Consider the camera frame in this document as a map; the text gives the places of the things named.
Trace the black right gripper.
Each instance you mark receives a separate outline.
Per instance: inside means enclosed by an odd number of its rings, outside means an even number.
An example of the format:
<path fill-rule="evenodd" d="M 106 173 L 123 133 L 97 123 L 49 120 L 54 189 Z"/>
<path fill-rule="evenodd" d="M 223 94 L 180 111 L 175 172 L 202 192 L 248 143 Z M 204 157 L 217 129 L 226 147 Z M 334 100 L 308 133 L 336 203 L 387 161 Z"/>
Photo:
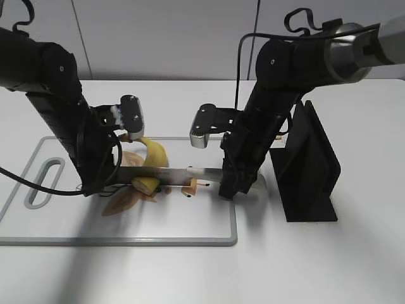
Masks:
<path fill-rule="evenodd" d="M 266 153 L 298 99 L 297 92 L 251 93 L 221 144 L 225 158 L 218 194 L 222 198 L 231 200 L 237 193 L 249 192 Z"/>

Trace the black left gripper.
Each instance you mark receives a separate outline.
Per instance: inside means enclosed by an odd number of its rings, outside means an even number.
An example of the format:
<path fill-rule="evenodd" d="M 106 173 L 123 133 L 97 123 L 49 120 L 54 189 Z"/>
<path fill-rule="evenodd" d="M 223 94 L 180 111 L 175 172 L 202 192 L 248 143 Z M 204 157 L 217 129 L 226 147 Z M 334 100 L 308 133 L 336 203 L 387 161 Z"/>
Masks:
<path fill-rule="evenodd" d="M 82 181 L 81 194 L 100 193 L 115 181 L 122 145 L 81 93 L 28 92 L 27 98 L 68 153 Z"/>

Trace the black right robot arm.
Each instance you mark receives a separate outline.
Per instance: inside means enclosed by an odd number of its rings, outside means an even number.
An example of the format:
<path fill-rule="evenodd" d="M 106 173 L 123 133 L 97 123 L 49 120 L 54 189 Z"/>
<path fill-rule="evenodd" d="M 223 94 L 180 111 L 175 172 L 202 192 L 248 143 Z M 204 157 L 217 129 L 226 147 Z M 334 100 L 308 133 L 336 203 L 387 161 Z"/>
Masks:
<path fill-rule="evenodd" d="M 335 20 L 320 33 L 271 38 L 256 58 L 256 83 L 224 136 L 219 194 L 232 199 L 257 179 L 267 151 L 305 94 L 364 79 L 373 67 L 404 63 L 404 17 L 368 27 Z"/>

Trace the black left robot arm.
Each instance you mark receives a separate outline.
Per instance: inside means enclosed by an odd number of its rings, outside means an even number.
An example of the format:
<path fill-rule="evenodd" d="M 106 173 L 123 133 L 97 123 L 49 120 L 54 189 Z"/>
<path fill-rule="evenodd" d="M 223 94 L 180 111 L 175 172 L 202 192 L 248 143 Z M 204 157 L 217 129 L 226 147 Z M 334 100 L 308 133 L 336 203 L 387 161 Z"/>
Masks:
<path fill-rule="evenodd" d="M 114 129 L 100 121 L 97 108 L 86 102 L 73 54 L 59 44 L 2 28 L 1 87 L 25 93 L 76 168 L 81 190 L 56 195 L 89 196 L 112 184 L 118 171 L 112 149 L 120 143 Z"/>

